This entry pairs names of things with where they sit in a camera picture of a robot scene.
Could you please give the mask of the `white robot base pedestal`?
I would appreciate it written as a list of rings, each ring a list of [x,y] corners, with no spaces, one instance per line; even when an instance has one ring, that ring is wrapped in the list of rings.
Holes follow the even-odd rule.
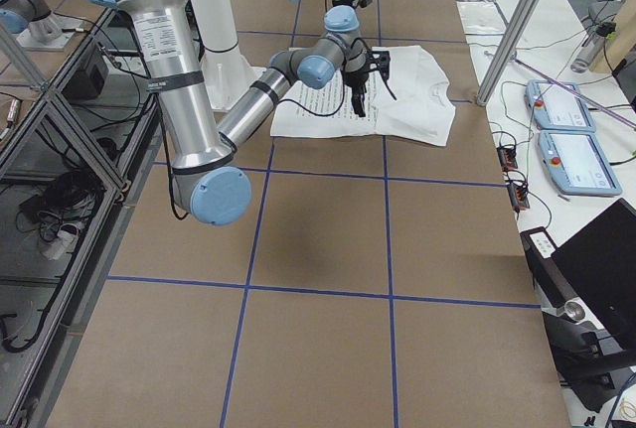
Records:
[[[231,0],[190,0],[204,48],[201,60],[215,111],[228,111],[257,79],[242,55]]]

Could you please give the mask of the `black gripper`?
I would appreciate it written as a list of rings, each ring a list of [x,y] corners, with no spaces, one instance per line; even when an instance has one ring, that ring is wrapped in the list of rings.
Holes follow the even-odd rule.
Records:
[[[370,66],[372,51],[362,51],[354,60],[349,61],[342,72],[343,83],[351,92],[351,103],[354,113],[366,117],[366,82],[373,71]]]

